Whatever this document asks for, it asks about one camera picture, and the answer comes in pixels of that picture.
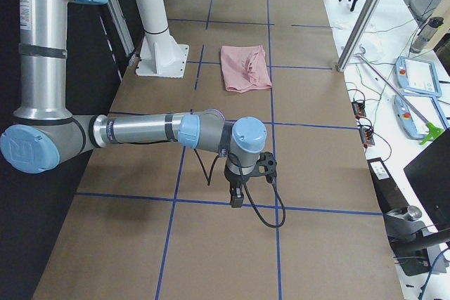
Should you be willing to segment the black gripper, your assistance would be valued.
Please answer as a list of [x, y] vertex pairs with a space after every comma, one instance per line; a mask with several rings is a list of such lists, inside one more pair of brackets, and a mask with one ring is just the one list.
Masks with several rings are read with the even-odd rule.
[[254, 168], [255, 166], [243, 167], [241, 169], [242, 172], [240, 172], [239, 168], [234, 164], [225, 165], [224, 175], [230, 184], [230, 205], [232, 207], [242, 207], [244, 195], [241, 189], [243, 188], [243, 184], [249, 181]]

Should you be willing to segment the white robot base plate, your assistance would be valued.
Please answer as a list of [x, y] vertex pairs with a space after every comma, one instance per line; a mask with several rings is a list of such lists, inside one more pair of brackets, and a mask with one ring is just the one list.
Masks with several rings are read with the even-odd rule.
[[169, 31], [164, 0], [136, 0], [144, 30], [136, 74], [182, 78], [189, 46], [178, 44]]

